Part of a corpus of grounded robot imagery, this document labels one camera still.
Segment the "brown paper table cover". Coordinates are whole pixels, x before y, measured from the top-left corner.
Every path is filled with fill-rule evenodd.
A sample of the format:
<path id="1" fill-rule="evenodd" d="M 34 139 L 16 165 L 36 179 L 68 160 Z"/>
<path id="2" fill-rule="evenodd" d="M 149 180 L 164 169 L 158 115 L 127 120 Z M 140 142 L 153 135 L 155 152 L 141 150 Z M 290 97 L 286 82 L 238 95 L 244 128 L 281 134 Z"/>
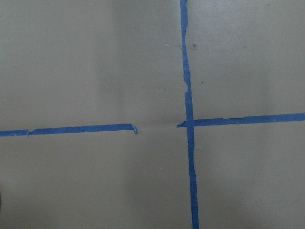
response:
<path id="1" fill-rule="evenodd" d="M 305 111 L 304 1 L 187 9 L 195 119 Z M 185 91 L 177 0 L 1 1 L 1 130 L 138 129 L 1 138 L 1 228 L 191 228 Z M 304 228 L 303 121 L 194 134 L 200 228 Z"/>

